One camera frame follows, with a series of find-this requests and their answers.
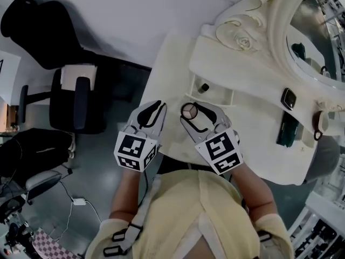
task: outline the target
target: yellow shirt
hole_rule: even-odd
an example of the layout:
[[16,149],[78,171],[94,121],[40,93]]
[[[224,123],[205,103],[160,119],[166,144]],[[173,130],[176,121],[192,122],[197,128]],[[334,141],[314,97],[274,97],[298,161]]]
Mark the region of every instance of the yellow shirt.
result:
[[[273,236],[284,258],[293,258],[292,245],[283,221],[277,214],[252,224],[241,207],[241,198],[228,181],[205,171],[180,170],[161,177],[140,238],[133,245],[133,258],[172,258],[181,239],[200,214],[206,214],[227,258],[260,257],[257,231]],[[86,259],[100,258],[103,248],[112,245],[112,235],[127,222],[107,220],[89,246]]]

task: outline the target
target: mirror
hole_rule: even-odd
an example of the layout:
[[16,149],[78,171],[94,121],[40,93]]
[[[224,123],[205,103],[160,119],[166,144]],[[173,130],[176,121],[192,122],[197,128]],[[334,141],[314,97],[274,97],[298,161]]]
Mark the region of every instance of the mirror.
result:
[[287,46],[300,69],[345,90],[345,0],[303,0],[287,28]]

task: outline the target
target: black buckle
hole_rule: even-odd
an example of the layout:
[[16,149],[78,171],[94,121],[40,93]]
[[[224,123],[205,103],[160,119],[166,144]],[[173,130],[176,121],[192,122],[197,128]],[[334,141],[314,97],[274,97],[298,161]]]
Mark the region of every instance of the black buckle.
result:
[[258,233],[258,236],[259,236],[259,239],[260,239],[261,243],[264,243],[264,242],[266,242],[266,241],[268,241],[268,240],[270,240],[272,238],[272,234],[269,233],[269,232],[260,230],[257,233]]
[[113,242],[121,242],[121,241],[123,241],[125,239],[126,231],[127,231],[127,228],[125,228],[125,229],[123,229],[123,230],[121,230],[119,232],[114,233],[112,241]]
[[139,229],[138,236],[137,236],[136,239],[135,239],[135,240],[138,240],[140,234],[142,233],[143,227],[137,226],[136,224],[133,224],[133,223],[131,223],[131,222],[128,224],[128,227],[134,227],[134,228],[136,228],[136,229]]
[[110,248],[105,248],[103,250],[103,255],[104,257],[113,257],[113,256],[118,256],[118,255],[126,255],[127,252],[128,252],[127,250],[122,250],[120,246],[114,246]]

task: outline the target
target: black chair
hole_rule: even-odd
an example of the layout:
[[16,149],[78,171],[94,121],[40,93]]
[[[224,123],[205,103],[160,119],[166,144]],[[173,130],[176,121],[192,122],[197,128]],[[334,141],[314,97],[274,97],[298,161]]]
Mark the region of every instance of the black chair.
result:
[[[29,87],[23,86],[19,104],[21,122],[25,122],[28,104],[50,98],[52,127],[76,133],[104,131],[104,95],[98,80],[104,76],[102,70],[109,72],[116,60],[80,46],[68,12],[60,2],[38,5],[34,0],[14,0],[1,20],[1,33],[25,49],[43,68],[57,69],[51,92],[28,95]],[[98,67],[94,90],[91,91],[90,80],[84,77],[77,79],[75,91],[61,89],[61,68],[71,64]]]

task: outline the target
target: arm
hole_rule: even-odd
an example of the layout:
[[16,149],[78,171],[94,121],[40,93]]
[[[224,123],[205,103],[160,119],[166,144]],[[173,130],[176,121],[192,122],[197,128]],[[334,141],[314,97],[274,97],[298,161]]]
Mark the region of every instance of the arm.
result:
[[277,213],[271,190],[246,163],[235,168],[232,177],[249,208],[249,216],[253,222],[265,215]]
[[120,185],[113,197],[110,219],[130,222],[138,211],[140,172],[124,169]]

